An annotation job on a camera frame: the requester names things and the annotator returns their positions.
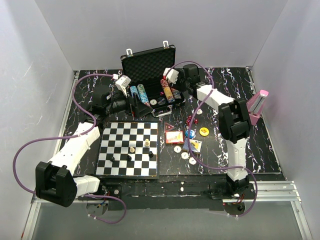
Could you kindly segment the black chess piece right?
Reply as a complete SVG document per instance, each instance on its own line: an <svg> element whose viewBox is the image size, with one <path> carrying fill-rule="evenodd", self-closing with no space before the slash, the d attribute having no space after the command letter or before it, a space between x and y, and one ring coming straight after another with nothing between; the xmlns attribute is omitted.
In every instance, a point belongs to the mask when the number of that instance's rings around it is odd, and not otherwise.
<svg viewBox="0 0 320 240"><path fill-rule="evenodd" d="M154 153L153 153L152 151L150 151L150 152L148 153L148 156L149 156L150 158L152 158L152 157L154 156Z"/></svg>

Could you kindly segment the aluminium rail frame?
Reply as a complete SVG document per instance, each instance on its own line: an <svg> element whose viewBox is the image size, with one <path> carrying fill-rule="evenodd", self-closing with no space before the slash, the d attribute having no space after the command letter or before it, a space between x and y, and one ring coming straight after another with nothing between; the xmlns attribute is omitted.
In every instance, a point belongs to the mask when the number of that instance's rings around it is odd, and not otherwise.
<svg viewBox="0 0 320 240"><path fill-rule="evenodd" d="M289 233L298 240L311 240L310 232L303 207L301 196L294 181L289 181L279 173L257 174L256 181L251 182L249 193L242 205L257 221L257 227L267 230L266 238L272 239L275 233L278 240L289 240ZM126 205L138 215L166 211L193 213L197 207L193 201L201 196L186 191L179 191L176 195L169 195L167 190L173 190L173 184L179 183L184 189L199 188L204 182L213 181L216 190L224 181L222 175L167 175L163 182L150 183L148 180L124 181L121 186L143 194L127 195L130 201Z"/></svg>

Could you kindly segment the blue small blind button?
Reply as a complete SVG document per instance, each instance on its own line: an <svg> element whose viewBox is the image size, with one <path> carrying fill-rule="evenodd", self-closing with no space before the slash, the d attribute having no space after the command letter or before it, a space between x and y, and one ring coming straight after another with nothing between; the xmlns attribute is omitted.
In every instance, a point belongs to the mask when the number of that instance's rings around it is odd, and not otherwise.
<svg viewBox="0 0 320 240"><path fill-rule="evenodd" d="M196 137L196 132L193 129L187 129L185 131L185 136L190 139L194 139Z"/></svg>

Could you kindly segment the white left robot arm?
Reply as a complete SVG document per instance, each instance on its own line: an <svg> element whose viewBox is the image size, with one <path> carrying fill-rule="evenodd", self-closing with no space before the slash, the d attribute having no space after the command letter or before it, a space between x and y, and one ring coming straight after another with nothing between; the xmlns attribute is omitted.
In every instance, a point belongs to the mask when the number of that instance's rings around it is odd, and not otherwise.
<svg viewBox="0 0 320 240"><path fill-rule="evenodd" d="M79 123L75 137L48 162L41 161L35 168L35 193L40 199L68 207L75 198L90 194L95 200L106 196L106 187L93 175L73 177L75 169L91 145L100 138L110 115L120 112L144 117L153 109L143 103L137 93L130 96L122 90L93 95L86 111L89 116Z"/></svg>

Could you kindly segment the white poker chip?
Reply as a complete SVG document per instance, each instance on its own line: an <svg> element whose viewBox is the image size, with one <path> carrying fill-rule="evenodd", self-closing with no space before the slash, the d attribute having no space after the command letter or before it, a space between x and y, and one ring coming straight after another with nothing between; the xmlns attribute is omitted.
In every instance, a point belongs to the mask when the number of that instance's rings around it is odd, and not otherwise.
<svg viewBox="0 0 320 240"><path fill-rule="evenodd" d="M188 154L187 152L183 152L183 153L181 154L181 157L182 157L184 160L186 160L186 159L189 158L189 154Z"/></svg>
<svg viewBox="0 0 320 240"><path fill-rule="evenodd" d="M180 146L175 146L174 147L174 152L175 153L180 153L182 151L182 148Z"/></svg>
<svg viewBox="0 0 320 240"><path fill-rule="evenodd" d="M190 157L188 162L190 165L195 165L197 163L197 161L193 157Z"/></svg>

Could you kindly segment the pink metronome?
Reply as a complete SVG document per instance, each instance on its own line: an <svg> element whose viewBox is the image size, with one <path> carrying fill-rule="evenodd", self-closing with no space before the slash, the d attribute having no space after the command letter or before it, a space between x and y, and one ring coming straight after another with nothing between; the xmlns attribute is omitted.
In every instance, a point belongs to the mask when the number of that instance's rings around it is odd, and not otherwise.
<svg viewBox="0 0 320 240"><path fill-rule="evenodd" d="M256 125L258 120L260 119L262 109L265 105L265 100L267 99L268 95L268 91L260 90L246 103L249 118L253 126Z"/></svg>

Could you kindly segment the red playing card deck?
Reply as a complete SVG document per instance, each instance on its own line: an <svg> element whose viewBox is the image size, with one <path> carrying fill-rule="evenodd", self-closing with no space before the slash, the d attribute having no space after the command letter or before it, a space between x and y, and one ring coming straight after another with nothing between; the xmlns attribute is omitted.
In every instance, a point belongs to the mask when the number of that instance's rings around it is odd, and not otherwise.
<svg viewBox="0 0 320 240"><path fill-rule="evenodd" d="M182 131L167 131L165 133L165 143L169 145L181 145L184 143L184 134Z"/></svg>

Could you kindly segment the blue playing card deck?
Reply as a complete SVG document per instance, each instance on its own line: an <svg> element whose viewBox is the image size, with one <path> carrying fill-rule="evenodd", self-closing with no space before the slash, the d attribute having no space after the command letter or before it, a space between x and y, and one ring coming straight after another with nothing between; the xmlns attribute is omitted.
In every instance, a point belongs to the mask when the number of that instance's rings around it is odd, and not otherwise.
<svg viewBox="0 0 320 240"><path fill-rule="evenodd" d="M195 139L190 139L190 146L191 146L191 151L194 154L200 154L201 152L201 148L202 148L202 141L199 140L195 140ZM184 143L183 143L183 147L182 147L183 151L189 151L189 145L188 145L188 138L186 137L184 139Z"/></svg>

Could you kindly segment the grey dealer button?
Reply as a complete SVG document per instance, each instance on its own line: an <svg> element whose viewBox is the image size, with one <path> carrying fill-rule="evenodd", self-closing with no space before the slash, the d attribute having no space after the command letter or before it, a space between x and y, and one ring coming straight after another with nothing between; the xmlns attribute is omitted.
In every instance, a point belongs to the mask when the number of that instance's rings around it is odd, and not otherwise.
<svg viewBox="0 0 320 240"><path fill-rule="evenodd" d="M164 105L166 103L166 100L163 97L160 97L157 99L157 104L158 105Z"/></svg>

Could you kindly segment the grey white chip stack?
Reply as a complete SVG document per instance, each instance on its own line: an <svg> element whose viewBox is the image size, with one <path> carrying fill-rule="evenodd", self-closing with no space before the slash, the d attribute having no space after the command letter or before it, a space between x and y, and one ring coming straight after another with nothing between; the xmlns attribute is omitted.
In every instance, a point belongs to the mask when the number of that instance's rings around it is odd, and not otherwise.
<svg viewBox="0 0 320 240"><path fill-rule="evenodd" d="M196 112L197 115L201 115L202 113L203 113L203 111L201 109L198 109Z"/></svg>

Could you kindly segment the white single chip in case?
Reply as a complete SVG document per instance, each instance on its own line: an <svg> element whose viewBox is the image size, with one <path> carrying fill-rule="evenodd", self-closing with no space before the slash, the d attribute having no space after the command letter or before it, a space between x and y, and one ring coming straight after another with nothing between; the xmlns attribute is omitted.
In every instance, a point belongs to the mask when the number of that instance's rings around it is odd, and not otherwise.
<svg viewBox="0 0 320 240"><path fill-rule="evenodd" d="M156 104L157 104L157 101L156 101L155 99L151 99L151 100L150 100L150 104L151 104L151 105L156 105Z"/></svg>

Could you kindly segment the black poker set case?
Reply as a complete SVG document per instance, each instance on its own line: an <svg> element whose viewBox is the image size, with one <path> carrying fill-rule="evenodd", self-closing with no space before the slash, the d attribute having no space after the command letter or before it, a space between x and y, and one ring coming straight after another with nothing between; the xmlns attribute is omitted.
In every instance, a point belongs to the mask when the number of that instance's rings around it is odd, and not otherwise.
<svg viewBox="0 0 320 240"><path fill-rule="evenodd" d="M150 100L164 98L163 105L151 105L151 113L155 118L170 115L176 107L182 106L186 99L180 92L182 99L175 99L175 102L168 103L161 79L164 79L165 68L171 68L175 64L176 47L169 44L167 40L162 42L161 47L152 48L144 51L133 52L132 49L126 49L126 54L120 57L122 64L122 73L131 79L128 93L131 96L130 87L143 84L149 103Z"/></svg>

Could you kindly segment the green blue chip column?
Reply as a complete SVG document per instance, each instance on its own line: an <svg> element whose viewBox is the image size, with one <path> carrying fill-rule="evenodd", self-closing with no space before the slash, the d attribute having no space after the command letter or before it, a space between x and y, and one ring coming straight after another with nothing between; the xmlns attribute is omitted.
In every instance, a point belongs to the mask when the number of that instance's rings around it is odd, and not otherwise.
<svg viewBox="0 0 320 240"><path fill-rule="evenodd" d="M145 104L146 106L150 107L151 104L149 102L149 99L148 99L148 96L147 96L147 93L146 93L146 90L144 88L144 85L143 84L138 84L137 85L137 91L138 91L138 94L139 94L139 97L140 97L140 101Z"/></svg>

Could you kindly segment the triangular all-in marker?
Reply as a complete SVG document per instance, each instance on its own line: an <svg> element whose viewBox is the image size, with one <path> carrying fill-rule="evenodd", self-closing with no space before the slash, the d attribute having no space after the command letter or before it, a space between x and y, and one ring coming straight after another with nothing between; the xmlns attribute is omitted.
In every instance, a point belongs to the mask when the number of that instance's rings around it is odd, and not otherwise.
<svg viewBox="0 0 320 240"><path fill-rule="evenodd" d="M164 131L165 131L165 132L173 131L175 128L176 128L176 127L173 126L173 125L170 124L170 123L167 123L167 122L164 123Z"/></svg>

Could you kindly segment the black white chess board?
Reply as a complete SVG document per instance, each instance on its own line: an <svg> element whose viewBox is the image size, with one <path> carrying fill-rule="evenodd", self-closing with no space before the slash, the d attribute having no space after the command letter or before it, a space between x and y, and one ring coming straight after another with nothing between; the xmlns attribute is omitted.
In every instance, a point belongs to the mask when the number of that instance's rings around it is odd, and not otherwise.
<svg viewBox="0 0 320 240"><path fill-rule="evenodd" d="M158 179L159 123L156 121L113 121L104 128L100 137L95 174L107 178ZM150 146L145 146L149 139Z"/></svg>

